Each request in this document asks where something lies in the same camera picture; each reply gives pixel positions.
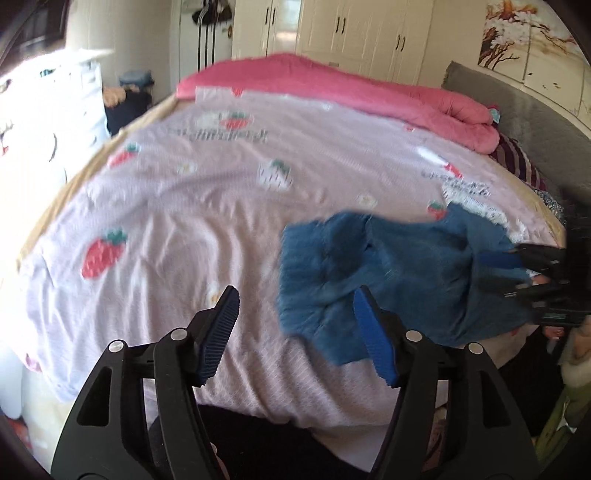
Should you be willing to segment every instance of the pink blanket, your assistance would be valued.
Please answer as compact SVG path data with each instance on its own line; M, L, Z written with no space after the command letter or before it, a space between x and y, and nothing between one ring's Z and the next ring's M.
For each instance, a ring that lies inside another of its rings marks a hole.
M293 54L216 63L182 80L177 97L195 99L198 86L328 100L362 112L404 120L483 154L493 152L499 144L490 112L471 98L441 89L378 82Z

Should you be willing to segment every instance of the white wardrobe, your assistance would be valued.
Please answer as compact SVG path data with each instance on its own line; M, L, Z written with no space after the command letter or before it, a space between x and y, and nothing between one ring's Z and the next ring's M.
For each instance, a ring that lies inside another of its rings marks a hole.
M291 51L376 80L417 83L434 0L238 0L232 58Z

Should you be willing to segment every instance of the strawberry print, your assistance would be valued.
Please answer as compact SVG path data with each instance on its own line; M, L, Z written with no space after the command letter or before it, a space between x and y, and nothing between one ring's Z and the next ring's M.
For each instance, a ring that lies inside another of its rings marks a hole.
M261 165L258 177L260 185L276 192L289 190L293 182L289 165L278 158L269 162L268 165Z
M109 159L109 168L114 168L121 165L122 163L125 163L126 161L134 158L138 153L139 145L137 143L130 143L122 152L117 153L117 155Z
M448 171L449 173L451 173L455 178L457 179L462 179L464 178L464 175L462 175L462 172L459 171L454 165L452 165L451 163L448 163L447 165L445 165L443 167L443 169L445 171Z
M439 202L431 202L427 207L427 211L435 220L441 220L447 215L446 208Z
M123 255L127 235L123 230L109 232L97 239L88 249L82 265L83 278L96 278L108 268L115 265Z
M220 125L228 130L240 130L252 121L250 115L244 112L232 112L220 120Z

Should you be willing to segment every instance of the bedsheet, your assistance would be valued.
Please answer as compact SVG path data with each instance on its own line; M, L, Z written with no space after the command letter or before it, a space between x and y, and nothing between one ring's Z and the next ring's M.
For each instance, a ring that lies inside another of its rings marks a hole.
M516 239L556 244L560 225L514 180L405 122L285 95L201 90L197 105L123 139L39 239L21 268L27 318L15 324L30 335L11 336L12 346L71 400L109 341L155 341L233 284L241 315L217 376L197 392L201 403L318 432L381 427L397 393L369 361L333 367L278 329L283 227L344 209L426 220L455 201L505 222ZM119 230L120 256L85 278L92 246Z
M121 145L130 133L168 117L171 113L185 108L189 103L194 103L194 101L186 102L178 100L174 95L171 95L159 105L150 109L146 114L130 123L127 127L122 128L117 136L104 143L88 164L60 190L60 193L52 201L51 205L43 212L43 215L41 215L41 218L39 218L29 233L27 240L17 256L17 269L20 269L23 259L31 252L39 237L45 233L62 209L78 193L78 190L105 165L109 155L111 155L116 147Z
M362 112L404 120L485 154L499 143L491 113L470 97L435 88L379 82L290 53L216 63L183 79L177 86L177 97L192 100L196 88L203 86L330 100Z

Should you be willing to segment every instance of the blue towel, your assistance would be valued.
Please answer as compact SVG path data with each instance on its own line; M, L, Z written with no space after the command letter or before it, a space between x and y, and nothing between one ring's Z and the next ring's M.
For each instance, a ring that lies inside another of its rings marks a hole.
M325 222L288 225L278 296L281 328L312 342L334 364L368 358L353 314L353 292L367 285L380 308L440 345L500 335L528 321L528 312L477 283L488 275L523 282L529 276L474 259L512 247L503 227L453 204L444 219L431 223L345 212Z

